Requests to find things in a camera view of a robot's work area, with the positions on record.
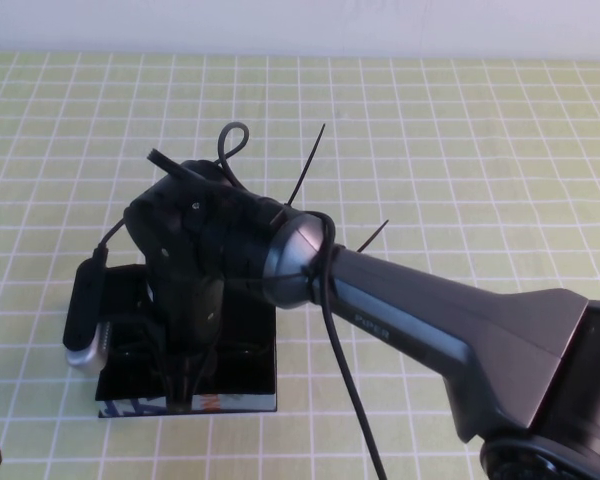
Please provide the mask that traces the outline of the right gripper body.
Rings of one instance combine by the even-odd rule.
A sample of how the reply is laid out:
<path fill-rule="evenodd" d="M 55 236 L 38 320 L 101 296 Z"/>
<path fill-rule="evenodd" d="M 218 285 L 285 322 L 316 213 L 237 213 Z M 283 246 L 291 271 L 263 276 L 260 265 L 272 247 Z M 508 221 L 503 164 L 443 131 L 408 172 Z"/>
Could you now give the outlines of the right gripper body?
<path fill-rule="evenodd" d="M 216 342 L 222 323 L 224 283 L 210 278 L 151 278 L 153 305 L 165 324 L 166 353 L 199 357 Z"/>

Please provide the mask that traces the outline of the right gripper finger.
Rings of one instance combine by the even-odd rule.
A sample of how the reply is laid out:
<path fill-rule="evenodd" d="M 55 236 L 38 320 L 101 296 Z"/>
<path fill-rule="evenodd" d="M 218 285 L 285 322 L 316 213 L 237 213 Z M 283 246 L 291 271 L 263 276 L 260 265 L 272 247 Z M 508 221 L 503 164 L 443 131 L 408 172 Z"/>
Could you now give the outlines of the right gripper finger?
<path fill-rule="evenodd" d="M 182 408 L 185 412 L 192 410 L 193 397 L 204 376 L 204 369 L 202 359 L 188 359 L 185 362 L 181 380 Z"/>
<path fill-rule="evenodd" d="M 170 414 L 180 414 L 183 409 L 181 374 L 177 366 L 165 364 L 162 367 L 162 381 L 167 410 Z"/>

